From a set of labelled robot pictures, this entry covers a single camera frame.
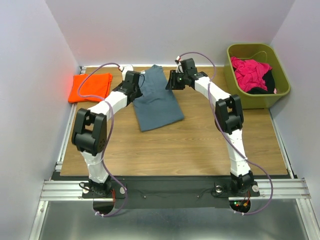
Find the blue-grey t-shirt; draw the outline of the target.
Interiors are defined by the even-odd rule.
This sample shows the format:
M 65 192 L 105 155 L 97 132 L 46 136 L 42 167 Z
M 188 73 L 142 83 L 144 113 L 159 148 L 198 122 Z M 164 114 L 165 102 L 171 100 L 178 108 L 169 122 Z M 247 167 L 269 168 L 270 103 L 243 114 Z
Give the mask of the blue-grey t-shirt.
M 166 90 L 167 79 L 161 66 L 153 65 L 139 78 L 141 97 L 133 101 L 141 132 L 155 130 L 178 121 L 185 116 L 171 90 Z

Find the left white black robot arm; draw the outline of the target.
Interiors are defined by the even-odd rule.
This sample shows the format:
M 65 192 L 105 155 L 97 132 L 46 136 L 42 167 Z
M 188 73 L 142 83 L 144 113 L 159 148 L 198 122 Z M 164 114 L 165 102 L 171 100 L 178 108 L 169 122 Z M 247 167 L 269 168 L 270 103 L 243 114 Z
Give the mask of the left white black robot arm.
M 104 163 L 104 153 L 113 127 L 107 132 L 107 122 L 114 124 L 114 116 L 142 96 L 139 81 L 143 74 L 128 70 L 124 80 L 105 98 L 91 108 L 77 111 L 71 142 L 81 153 L 88 170 L 88 184 L 80 185 L 84 191 L 99 197 L 111 194 L 111 174 Z

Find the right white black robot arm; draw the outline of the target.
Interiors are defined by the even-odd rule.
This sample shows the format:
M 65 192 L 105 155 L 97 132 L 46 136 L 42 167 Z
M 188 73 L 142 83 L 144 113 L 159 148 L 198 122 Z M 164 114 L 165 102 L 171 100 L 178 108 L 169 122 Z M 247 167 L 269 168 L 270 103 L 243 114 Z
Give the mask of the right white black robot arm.
M 177 67 L 169 73 L 166 90 L 184 90 L 191 87 L 209 100 L 217 129 L 227 144 L 230 159 L 230 189 L 242 195 L 254 182 L 253 173 L 245 154 L 242 128 L 244 114 L 241 99 L 218 87 L 203 71 L 198 71 L 192 58 L 175 60 Z

